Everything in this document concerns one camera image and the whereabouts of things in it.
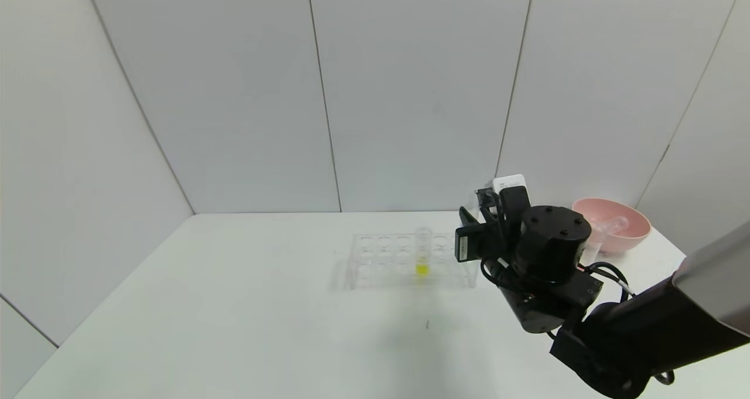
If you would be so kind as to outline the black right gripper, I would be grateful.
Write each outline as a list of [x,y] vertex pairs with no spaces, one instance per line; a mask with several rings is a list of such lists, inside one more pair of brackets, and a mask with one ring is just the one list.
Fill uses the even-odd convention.
[[479,206],[460,207],[459,217],[463,227],[455,230],[454,249],[458,262],[472,262],[483,258],[496,260],[506,252],[506,240],[499,226],[484,223]]

